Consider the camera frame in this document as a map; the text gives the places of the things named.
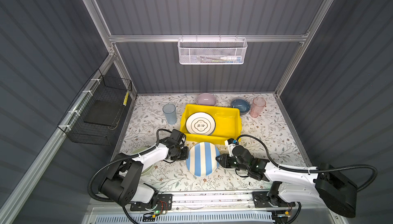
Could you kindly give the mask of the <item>white plate black emblem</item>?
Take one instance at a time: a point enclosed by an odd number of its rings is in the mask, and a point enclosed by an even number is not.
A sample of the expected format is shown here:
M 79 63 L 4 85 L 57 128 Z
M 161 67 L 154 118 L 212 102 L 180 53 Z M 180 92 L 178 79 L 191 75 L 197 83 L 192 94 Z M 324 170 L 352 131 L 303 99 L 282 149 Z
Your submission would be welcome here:
M 216 121 L 205 112 L 197 112 L 186 120 L 186 129 L 188 133 L 193 135 L 209 136 L 216 129 Z

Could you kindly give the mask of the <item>blue white striped plate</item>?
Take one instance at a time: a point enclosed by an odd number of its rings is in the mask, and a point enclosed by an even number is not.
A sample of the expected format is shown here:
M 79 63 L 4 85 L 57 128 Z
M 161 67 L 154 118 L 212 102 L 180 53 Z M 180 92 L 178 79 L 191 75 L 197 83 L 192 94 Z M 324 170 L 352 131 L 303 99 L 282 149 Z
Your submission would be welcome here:
M 211 175 L 219 166 L 216 157 L 220 156 L 218 148 L 209 142 L 194 145 L 188 153 L 187 169 L 196 177 Z

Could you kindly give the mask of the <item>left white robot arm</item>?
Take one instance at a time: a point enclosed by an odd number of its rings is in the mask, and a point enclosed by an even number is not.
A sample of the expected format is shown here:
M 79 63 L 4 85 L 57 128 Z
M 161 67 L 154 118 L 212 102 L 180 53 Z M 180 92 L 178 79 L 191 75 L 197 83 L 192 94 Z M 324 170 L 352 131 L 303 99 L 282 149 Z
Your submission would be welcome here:
M 176 129 L 158 129 L 155 145 L 142 152 L 126 155 L 120 153 L 90 179 L 88 191 L 91 198 L 102 202 L 114 202 L 125 207 L 130 203 L 141 204 L 149 209 L 159 201 L 159 191 L 146 183 L 140 183 L 143 171 L 164 161 L 174 163 L 188 158 L 186 135 Z

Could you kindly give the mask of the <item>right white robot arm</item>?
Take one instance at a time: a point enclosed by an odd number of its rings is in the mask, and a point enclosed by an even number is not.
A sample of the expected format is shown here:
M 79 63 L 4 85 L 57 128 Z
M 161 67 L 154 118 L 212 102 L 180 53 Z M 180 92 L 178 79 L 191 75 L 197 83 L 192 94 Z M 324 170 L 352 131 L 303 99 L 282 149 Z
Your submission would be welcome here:
M 271 160 L 254 157 L 235 139 L 225 141 L 228 153 L 216 157 L 223 168 L 245 171 L 257 181 L 270 182 L 268 200 L 273 206 L 283 203 L 324 204 L 331 211 L 347 218 L 356 216 L 357 185 L 329 164 L 323 173 L 317 167 L 290 166 L 284 170 Z

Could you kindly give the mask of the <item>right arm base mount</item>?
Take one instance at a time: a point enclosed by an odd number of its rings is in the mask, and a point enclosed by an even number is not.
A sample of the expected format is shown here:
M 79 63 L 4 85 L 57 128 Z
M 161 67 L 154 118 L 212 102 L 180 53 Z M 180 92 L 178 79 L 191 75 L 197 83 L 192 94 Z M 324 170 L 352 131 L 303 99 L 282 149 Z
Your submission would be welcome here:
M 278 208 L 288 207 L 292 208 L 296 206 L 296 202 L 285 202 L 278 196 L 269 196 L 268 191 L 253 191 L 252 200 L 256 208 Z

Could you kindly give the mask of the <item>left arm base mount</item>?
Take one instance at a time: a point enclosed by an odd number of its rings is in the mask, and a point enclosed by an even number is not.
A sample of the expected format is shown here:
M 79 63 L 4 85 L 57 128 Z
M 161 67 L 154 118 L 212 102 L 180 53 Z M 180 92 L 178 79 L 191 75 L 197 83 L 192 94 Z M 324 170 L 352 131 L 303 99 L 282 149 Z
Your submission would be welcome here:
M 147 204 L 142 202 L 131 202 L 130 211 L 169 211 L 172 209 L 173 195 L 154 195 Z

